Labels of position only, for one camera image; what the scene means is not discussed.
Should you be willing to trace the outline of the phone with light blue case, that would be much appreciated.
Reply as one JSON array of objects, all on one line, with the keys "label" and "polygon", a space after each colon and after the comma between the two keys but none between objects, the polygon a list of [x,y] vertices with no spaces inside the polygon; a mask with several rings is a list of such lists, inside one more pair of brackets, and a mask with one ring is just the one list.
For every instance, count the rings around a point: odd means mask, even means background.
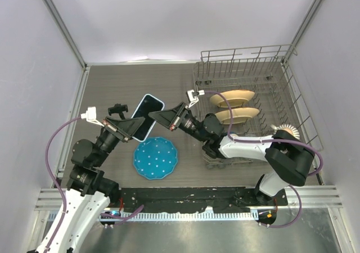
[{"label": "phone with light blue case", "polygon": [[152,131],[156,121],[149,117],[149,113],[161,111],[165,107],[165,103],[151,94],[145,94],[140,103],[136,107],[132,118],[145,118],[142,125],[133,135],[133,139],[144,142]]}]

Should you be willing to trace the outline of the black phone stand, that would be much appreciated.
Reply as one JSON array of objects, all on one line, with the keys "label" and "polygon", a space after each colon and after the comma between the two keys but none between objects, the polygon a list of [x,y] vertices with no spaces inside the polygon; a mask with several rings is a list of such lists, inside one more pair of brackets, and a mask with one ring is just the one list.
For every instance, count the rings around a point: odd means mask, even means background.
[{"label": "black phone stand", "polygon": [[122,120],[125,119],[124,112],[128,112],[128,105],[122,105],[120,103],[115,104],[113,107],[109,107],[108,114],[118,114]]}]

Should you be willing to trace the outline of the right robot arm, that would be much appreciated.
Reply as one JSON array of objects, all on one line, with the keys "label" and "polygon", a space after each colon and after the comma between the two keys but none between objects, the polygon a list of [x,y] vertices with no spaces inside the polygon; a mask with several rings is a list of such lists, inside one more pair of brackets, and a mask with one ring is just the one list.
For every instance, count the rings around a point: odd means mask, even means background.
[{"label": "right robot arm", "polygon": [[265,137],[226,134],[214,114],[198,121],[184,103],[151,112],[149,117],[169,130],[180,129],[198,140],[205,154],[213,159],[241,157],[269,163],[272,171],[262,175],[254,189],[256,204],[269,204],[287,186],[305,185],[314,160],[311,147],[285,130],[279,129]]}]

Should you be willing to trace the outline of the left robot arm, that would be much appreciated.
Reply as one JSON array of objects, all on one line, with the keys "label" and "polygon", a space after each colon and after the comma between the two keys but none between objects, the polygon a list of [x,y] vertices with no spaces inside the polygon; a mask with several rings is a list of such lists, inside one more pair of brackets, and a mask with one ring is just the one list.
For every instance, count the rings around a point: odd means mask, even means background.
[{"label": "left robot arm", "polygon": [[100,166],[119,142],[128,142],[144,118],[113,119],[99,123],[95,142],[77,141],[72,148],[72,171],[65,189],[60,189],[62,205],[35,252],[78,252],[86,236],[106,207],[119,203],[119,184],[104,177]]}]

